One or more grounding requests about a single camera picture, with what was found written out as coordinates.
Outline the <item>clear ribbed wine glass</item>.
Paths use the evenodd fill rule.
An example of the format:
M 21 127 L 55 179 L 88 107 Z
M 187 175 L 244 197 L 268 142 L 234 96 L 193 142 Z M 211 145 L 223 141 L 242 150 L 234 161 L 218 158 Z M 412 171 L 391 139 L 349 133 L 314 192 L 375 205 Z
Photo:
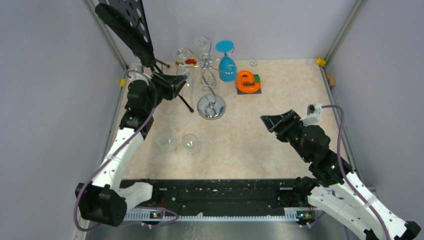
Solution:
M 183 97 L 190 97 L 194 92 L 194 68 L 186 63 L 190 56 L 190 51 L 184 47 L 178 49 L 173 55 L 175 63 L 178 66 L 177 75 L 186 76 L 186 83 L 181 90 Z
M 195 134 L 189 133 L 181 140 L 182 146 L 188 155 L 196 155 L 200 152 L 201 144 Z
M 164 153 L 170 154 L 176 150 L 176 141 L 169 132 L 161 132 L 156 138 L 156 143 Z

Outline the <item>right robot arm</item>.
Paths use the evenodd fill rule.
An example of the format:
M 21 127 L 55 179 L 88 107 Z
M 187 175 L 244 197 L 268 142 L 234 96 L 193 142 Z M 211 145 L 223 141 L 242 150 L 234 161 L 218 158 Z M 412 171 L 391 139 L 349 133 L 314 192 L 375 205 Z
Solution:
M 315 177 L 303 177 L 293 186 L 294 202 L 299 206 L 317 207 L 361 240 L 415 239 L 421 227 L 389 210 L 341 157 L 342 126 L 337 151 L 330 150 L 330 138 L 317 125 L 324 108 L 321 104 L 311 104 L 305 117 L 292 109 L 260 117 L 269 132 L 280 142 L 290 144 L 309 164 L 309 171 Z

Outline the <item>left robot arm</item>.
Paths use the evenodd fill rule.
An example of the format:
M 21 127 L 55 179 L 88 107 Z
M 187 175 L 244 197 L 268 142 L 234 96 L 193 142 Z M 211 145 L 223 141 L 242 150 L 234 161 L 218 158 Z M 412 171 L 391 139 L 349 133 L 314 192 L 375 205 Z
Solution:
M 128 84 L 125 113 L 120 121 L 116 138 L 100 167 L 86 183 L 75 189 L 74 222 L 80 231 L 78 216 L 82 219 L 119 226 L 128 210 L 141 203 L 154 207 L 160 202 L 160 193 L 147 182 L 136 182 L 121 188 L 121 181 L 137 148 L 145 141 L 154 119 L 153 114 L 163 101 L 179 96 L 187 82 L 186 75 L 166 75 L 153 72 L 134 79 Z

